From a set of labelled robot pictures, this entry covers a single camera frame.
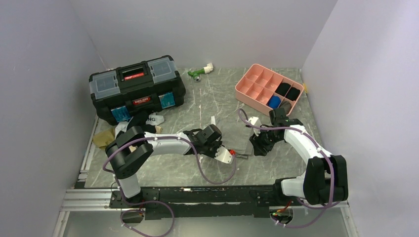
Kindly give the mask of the grey boxer briefs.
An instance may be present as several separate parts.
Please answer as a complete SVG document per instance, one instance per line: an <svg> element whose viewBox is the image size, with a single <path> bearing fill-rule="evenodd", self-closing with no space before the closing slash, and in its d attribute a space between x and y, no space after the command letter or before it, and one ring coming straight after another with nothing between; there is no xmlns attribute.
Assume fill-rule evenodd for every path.
<svg viewBox="0 0 419 237"><path fill-rule="evenodd" d="M253 154L253 145L250 141L239 149L234 149L236 158L248 159Z"/></svg>

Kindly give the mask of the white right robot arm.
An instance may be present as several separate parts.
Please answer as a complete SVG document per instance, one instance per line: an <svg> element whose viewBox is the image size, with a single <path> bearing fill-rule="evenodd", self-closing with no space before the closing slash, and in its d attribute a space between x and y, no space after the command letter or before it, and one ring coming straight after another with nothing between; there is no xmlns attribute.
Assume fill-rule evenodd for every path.
<svg viewBox="0 0 419 237"><path fill-rule="evenodd" d="M346 201L348 192L347 163L343 156L325 150L296 118L288 118L282 108L269 112L270 125L258 117L245 119L253 129L250 142L255 156L266 156L279 142L291 145L305 164L305 171L297 177L277 179L272 198L284 205L292 197L306 200L310 205L332 206Z"/></svg>

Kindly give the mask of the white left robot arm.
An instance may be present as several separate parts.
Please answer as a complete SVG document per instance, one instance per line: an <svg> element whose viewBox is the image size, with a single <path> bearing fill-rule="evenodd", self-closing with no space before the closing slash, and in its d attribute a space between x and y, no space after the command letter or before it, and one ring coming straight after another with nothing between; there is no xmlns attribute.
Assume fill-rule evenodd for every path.
<svg viewBox="0 0 419 237"><path fill-rule="evenodd" d="M133 126L120 134L106 148L112 173L123 192L123 202L136 207L142 201L137 172L152 156L204 155L231 164L233 156L222 144L222 133L214 124L204 129L182 131L177 134L155 134Z"/></svg>

